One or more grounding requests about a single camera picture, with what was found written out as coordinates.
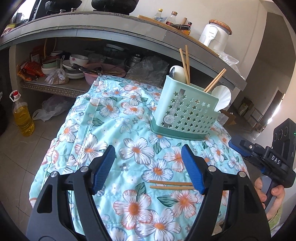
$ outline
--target white ladle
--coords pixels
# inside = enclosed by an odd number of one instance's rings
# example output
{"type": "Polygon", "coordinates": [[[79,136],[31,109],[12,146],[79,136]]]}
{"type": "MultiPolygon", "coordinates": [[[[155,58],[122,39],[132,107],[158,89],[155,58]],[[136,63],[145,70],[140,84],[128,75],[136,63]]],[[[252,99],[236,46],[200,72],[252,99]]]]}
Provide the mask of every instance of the white ladle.
{"type": "Polygon", "coordinates": [[[227,107],[231,101],[231,92],[224,86],[219,85],[212,91],[212,96],[215,96],[219,99],[214,111],[219,111],[227,107]]]}

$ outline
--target utensil holder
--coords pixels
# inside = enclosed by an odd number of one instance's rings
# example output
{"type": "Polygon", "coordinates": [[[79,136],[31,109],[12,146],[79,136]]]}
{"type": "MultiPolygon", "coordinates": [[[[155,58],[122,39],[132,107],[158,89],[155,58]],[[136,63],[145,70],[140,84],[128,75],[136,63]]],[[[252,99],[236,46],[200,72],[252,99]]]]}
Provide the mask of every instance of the utensil holder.
{"type": "Polygon", "coordinates": [[[218,99],[203,90],[167,76],[151,130],[177,139],[203,140],[219,115],[214,111],[218,99]]]}

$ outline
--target white appliance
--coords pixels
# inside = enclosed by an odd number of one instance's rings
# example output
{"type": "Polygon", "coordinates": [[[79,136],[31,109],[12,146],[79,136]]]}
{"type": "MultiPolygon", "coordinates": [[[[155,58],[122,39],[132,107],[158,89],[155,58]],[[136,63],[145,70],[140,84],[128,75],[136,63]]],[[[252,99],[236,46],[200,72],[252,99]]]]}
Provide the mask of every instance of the white appliance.
{"type": "Polygon", "coordinates": [[[232,31],[228,25],[218,20],[210,20],[199,38],[199,42],[212,50],[224,51],[232,31]]]}

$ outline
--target pair of chopsticks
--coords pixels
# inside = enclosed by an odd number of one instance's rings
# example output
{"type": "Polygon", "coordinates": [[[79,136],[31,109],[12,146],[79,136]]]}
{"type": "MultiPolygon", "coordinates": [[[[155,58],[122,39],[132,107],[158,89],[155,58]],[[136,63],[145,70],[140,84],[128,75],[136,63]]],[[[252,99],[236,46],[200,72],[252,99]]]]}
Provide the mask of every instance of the pair of chopsticks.
{"type": "Polygon", "coordinates": [[[167,182],[167,181],[155,181],[155,180],[149,180],[150,183],[155,184],[166,184],[166,185],[176,185],[179,187],[174,186],[150,186],[150,188],[153,189],[162,189],[162,190],[193,190],[195,189],[192,185],[192,183],[182,183],[182,182],[167,182]]]}
{"type": "Polygon", "coordinates": [[[179,51],[180,51],[181,60],[182,60],[182,63],[183,63],[184,72],[185,72],[186,84],[190,85],[190,65],[189,65],[188,45],[185,45],[186,64],[185,64],[185,60],[184,60],[183,50],[182,49],[179,49],[179,51]]]}
{"type": "Polygon", "coordinates": [[[222,78],[222,76],[225,74],[226,69],[223,69],[214,79],[213,81],[204,89],[205,93],[208,93],[211,91],[214,86],[218,83],[218,81],[222,78]]]}

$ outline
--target yellow cooking oil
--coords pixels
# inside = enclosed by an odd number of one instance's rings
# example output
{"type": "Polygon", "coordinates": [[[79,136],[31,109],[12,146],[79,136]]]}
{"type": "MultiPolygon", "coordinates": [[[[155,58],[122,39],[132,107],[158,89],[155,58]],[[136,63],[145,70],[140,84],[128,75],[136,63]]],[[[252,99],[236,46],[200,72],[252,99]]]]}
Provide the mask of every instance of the yellow cooking oil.
{"type": "Polygon", "coordinates": [[[35,130],[34,122],[28,110],[28,104],[22,101],[18,91],[13,91],[12,96],[11,99],[15,103],[12,111],[15,123],[19,127],[22,135],[27,137],[35,130]]]}

